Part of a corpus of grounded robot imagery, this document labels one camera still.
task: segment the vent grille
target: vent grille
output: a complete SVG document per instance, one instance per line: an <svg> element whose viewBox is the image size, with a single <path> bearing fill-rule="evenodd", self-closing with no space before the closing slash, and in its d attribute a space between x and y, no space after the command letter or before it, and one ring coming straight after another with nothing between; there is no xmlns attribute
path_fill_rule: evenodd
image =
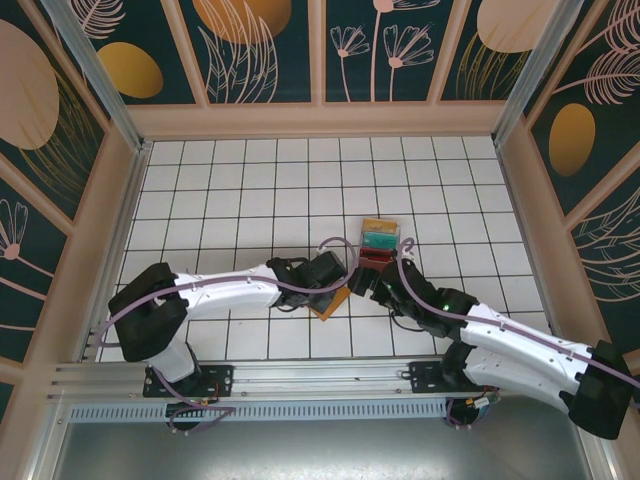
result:
<svg viewBox="0 0 640 480"><path fill-rule="evenodd" d="M356 420L444 417L445 400L439 398L406 400L314 401L314 402L224 402L236 411L225 421ZM197 411L181 414L176 421L215 418L218 412ZM70 423L151 423L166 422L165 404L76 405Z"/></svg>

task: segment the metal floor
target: metal floor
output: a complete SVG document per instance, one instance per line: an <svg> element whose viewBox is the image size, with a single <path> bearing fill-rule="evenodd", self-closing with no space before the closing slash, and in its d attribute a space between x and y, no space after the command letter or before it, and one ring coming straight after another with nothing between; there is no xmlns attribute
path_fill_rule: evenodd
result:
<svg viewBox="0 0 640 480"><path fill-rule="evenodd" d="M192 437L163 424L74 424L57 480L582 480L560 412L505 398L473 430L441 418L222 422Z"/></svg>

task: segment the beige oval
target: beige oval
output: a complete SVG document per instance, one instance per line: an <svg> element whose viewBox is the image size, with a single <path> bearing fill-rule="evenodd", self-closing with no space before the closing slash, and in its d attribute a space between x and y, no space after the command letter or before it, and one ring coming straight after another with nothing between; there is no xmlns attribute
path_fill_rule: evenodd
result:
<svg viewBox="0 0 640 480"><path fill-rule="evenodd" d="M491 50L519 53L538 43L557 0L483 0L478 36Z"/></svg>
<svg viewBox="0 0 640 480"><path fill-rule="evenodd" d="M0 20L0 138L42 147L56 129L60 99L49 59L26 33Z"/></svg>

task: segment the red object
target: red object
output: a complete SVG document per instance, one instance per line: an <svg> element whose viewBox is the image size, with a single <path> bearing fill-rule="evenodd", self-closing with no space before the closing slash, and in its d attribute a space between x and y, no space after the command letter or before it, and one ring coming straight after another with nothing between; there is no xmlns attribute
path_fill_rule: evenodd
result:
<svg viewBox="0 0 640 480"><path fill-rule="evenodd" d="M358 265L360 267L374 268L378 271L382 271L382 269L392 261L393 250L360 247L360 258L358 261Z"/></svg>

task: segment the black bracket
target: black bracket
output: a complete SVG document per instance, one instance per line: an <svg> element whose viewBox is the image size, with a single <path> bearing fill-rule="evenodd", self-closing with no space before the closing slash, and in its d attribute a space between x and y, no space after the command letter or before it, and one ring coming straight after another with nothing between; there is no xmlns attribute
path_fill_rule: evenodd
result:
<svg viewBox="0 0 640 480"><path fill-rule="evenodd" d="M189 398L208 398L216 396L231 396L233 387L233 366L232 365L200 365L202 375L197 382L189 389L185 395ZM142 396L145 398L168 398L172 395L162 386L151 367L145 369L144 389Z"/></svg>
<svg viewBox="0 0 640 480"><path fill-rule="evenodd" d="M411 362L409 370L402 372L402 378L411 382L412 393L482 393L483 389L466 379L458 380L455 385L448 383L439 360Z"/></svg>

